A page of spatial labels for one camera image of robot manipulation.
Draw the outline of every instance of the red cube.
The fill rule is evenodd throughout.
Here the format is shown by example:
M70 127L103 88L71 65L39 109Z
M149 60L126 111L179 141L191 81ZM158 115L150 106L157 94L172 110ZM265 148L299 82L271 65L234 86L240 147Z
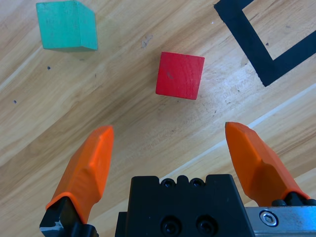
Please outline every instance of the red cube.
M204 57L162 52L156 94L196 100Z

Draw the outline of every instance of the wood grain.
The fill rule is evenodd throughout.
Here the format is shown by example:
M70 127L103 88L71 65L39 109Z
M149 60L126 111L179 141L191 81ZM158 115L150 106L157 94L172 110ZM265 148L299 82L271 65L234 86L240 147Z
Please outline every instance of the wood grain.
M316 55L264 88L216 0L83 0L96 13L99 50L43 50L36 2L0 0L0 236L42 236L70 157L106 124L112 165L89 218L101 237L114 236L133 176L230 173L238 183L226 121L252 126L316 198ZM244 11L275 58L316 30L315 10L313 0L255 0ZM162 51L205 57L196 101L155 94Z

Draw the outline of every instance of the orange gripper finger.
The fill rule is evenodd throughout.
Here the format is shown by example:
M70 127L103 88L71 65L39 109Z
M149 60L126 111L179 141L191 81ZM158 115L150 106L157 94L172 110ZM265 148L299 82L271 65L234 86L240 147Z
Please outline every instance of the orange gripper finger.
M70 159L48 209L62 197L69 197L81 221L86 224L92 206L104 192L111 163L114 132L111 126L93 131Z
M245 194L259 206L270 206L296 192L309 199L296 184L277 154L257 133L237 122L227 122L226 140Z

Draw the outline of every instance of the screw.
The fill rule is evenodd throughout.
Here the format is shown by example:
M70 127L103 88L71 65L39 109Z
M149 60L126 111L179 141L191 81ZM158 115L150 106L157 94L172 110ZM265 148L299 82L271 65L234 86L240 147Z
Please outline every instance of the screw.
M170 187L173 187L176 185L176 183L172 180L172 179L164 179L162 182L161 182L161 185L162 186L165 186L167 188L170 188Z
M193 185L194 187L201 187L204 185L203 180L199 178L194 178L193 180L190 181L190 184Z
M268 212L268 211L261 212L260 219L265 225L270 226L270 227L275 227L278 224L277 217L273 213Z

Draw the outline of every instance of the light wood surface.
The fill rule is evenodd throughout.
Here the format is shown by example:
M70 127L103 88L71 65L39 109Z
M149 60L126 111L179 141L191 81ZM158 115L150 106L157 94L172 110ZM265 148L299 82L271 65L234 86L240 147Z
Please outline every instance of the light wood surface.
M114 236L136 175L230 173L254 205L234 172L226 121L256 130L316 198L316 55L264 88L217 0L83 0L96 12L99 50L43 50L36 2L0 0L0 236L42 236L70 157L106 124L115 129L112 165L89 218L101 237ZM316 30L315 11L314 0L244 9L273 58ZM196 101L155 94L162 51L205 57Z

